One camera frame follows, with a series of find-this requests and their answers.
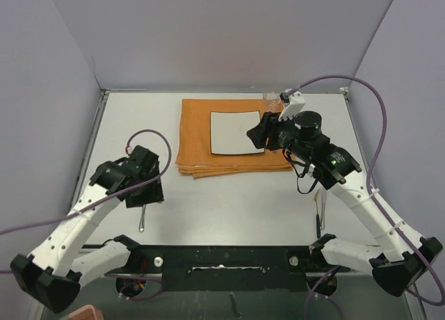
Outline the clear drinking glass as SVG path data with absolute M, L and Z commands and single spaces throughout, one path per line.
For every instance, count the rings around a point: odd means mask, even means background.
M 283 109 L 283 104 L 279 93 L 267 92 L 262 94 L 264 111 L 272 113 L 280 113 Z

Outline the white square plate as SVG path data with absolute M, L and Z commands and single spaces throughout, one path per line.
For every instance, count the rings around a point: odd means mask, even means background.
M 260 112 L 211 112 L 211 153 L 217 155 L 261 154 L 247 136 L 247 131 L 258 125 Z

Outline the orange cloth placemat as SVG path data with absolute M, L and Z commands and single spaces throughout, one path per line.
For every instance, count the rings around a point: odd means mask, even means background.
M 179 124 L 179 149 L 175 163 L 193 178 L 247 172 L 279 172 L 291 166 L 278 153 L 223 156 L 211 153 L 212 112 L 265 112 L 260 99 L 183 99 Z

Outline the silver butter knife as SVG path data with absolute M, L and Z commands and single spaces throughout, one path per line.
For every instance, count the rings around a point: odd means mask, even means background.
M 140 221 L 138 225 L 138 231 L 140 233 L 143 233 L 145 231 L 145 213 L 146 213 L 146 206 L 144 205 L 141 208 Z

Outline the green handled gold fork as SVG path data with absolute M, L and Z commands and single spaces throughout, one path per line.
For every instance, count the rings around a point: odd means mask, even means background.
M 319 209 L 318 209 L 319 191 L 320 191 L 320 189 L 317 190 L 317 192 L 315 192 L 315 194 L 314 194 L 314 202 L 316 205 L 316 236 L 317 236 L 317 239 L 319 239 L 321 237 L 321 220 L 320 220 Z

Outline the green handled silver knife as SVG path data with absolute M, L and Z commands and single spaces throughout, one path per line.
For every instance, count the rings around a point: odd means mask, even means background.
M 327 191 L 322 189 L 321 192 L 321 229 L 325 229 L 325 209 L 327 204 Z

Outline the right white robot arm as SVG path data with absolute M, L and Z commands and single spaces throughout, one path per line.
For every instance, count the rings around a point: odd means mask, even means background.
M 443 250 L 435 237 L 426 238 L 410 227 L 366 184 L 366 172 L 351 154 L 321 132 L 321 115 L 303 111 L 290 120 L 264 113 L 247 136 L 257 149 L 281 150 L 285 159 L 302 166 L 360 220 L 376 244 L 342 241 L 333 234 L 312 245 L 309 262 L 317 270 L 342 266 L 371 275 L 392 296 L 401 296 L 420 278 Z

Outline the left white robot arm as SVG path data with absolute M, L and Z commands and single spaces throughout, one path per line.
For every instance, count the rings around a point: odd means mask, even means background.
M 28 255 L 16 255 L 10 263 L 20 288 L 58 314 L 74 302 L 82 287 L 105 273 L 118 268 L 135 271 L 141 263 L 141 246 L 127 236 L 114 237 L 84 256 L 79 251 L 121 203 L 134 208 L 163 202 L 159 175 L 159 156 L 139 145 L 128 157 L 99 165 L 66 221 Z

